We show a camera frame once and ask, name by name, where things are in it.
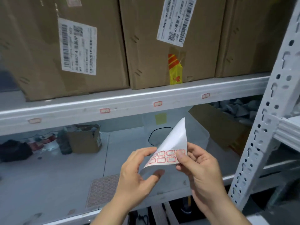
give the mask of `small cardboard box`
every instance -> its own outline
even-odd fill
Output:
[[[96,131],[67,132],[73,153],[96,153],[101,148],[100,128]]]
[[[228,115],[209,104],[195,105],[189,113],[209,132],[210,137],[224,150],[243,153],[251,127],[231,120]]]
[[[225,2],[120,0],[130,87],[213,78]],[[178,75],[169,69],[176,62],[181,65]]]
[[[28,101],[129,87],[118,0],[0,0],[0,19],[4,65]]]
[[[215,76],[272,71],[295,1],[226,0]]]

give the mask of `transparent plastic container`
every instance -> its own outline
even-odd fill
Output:
[[[143,114],[142,120],[148,146],[158,147],[183,117],[185,117],[188,142],[206,149],[209,132],[185,108]]]

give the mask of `perforated steel upright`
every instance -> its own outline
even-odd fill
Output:
[[[274,135],[300,94],[300,1],[297,0],[228,195],[242,210],[270,153],[280,141]]]

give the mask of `paper sheet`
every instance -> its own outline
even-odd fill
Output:
[[[185,118],[182,118],[177,123],[144,168],[154,165],[177,164],[176,151],[178,150],[186,155],[188,154]]]

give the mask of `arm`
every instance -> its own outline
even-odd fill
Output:
[[[139,175],[145,156],[156,151],[146,147],[133,151],[122,165],[117,190],[113,199],[101,210],[91,225],[121,225],[131,209],[139,205],[151,192],[164,170],[157,170],[147,180]]]
[[[201,147],[188,143],[188,156],[177,153],[176,169],[190,180],[192,195],[198,208],[212,225],[251,225],[235,207],[224,188],[217,160]]]

